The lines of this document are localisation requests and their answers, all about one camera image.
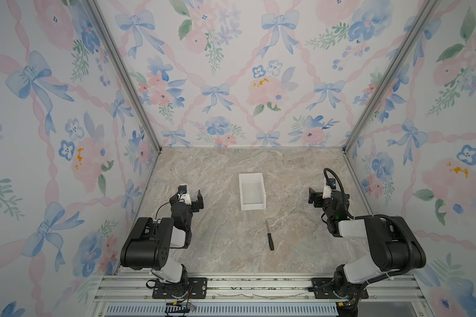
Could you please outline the black handled screwdriver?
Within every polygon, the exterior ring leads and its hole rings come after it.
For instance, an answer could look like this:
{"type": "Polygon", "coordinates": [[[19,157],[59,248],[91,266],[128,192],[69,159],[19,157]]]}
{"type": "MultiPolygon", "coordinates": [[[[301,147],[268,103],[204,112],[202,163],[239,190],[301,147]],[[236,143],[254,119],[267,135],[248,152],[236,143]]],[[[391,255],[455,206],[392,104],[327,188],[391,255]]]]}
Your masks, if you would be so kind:
{"type": "Polygon", "coordinates": [[[265,221],[266,228],[267,228],[267,239],[268,239],[268,246],[270,251],[274,251],[274,241],[272,238],[271,230],[268,224],[268,220],[265,221]]]}

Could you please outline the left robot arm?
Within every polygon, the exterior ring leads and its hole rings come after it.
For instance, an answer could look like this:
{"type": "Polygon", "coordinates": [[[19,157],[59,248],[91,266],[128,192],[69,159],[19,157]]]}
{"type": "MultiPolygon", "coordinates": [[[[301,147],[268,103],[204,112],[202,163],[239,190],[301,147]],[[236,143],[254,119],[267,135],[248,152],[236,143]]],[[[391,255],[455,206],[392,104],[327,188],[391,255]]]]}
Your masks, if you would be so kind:
{"type": "Polygon", "coordinates": [[[202,194],[192,200],[187,186],[167,203],[171,215],[161,219],[137,219],[120,253],[120,265],[133,270],[149,269],[152,278],[145,285],[153,299],[182,301],[206,298],[205,277],[189,277],[185,265],[169,257],[171,249],[187,249],[191,243],[193,215],[204,208],[202,194]]]}

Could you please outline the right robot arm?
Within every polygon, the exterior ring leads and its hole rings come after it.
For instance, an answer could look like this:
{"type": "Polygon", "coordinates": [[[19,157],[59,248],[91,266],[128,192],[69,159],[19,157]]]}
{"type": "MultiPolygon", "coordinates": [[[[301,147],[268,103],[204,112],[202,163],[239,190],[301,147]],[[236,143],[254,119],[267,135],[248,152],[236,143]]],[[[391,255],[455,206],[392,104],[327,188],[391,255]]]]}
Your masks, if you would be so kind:
{"type": "Polygon", "coordinates": [[[402,217],[351,217],[347,210],[349,195],[330,188],[322,192],[310,188],[308,203],[323,210],[321,219],[332,236],[364,238],[368,245],[365,256],[338,266],[331,280],[312,279],[308,291],[316,298],[341,299],[338,308],[354,313],[367,297],[367,286],[426,265],[426,254],[402,217]]]}

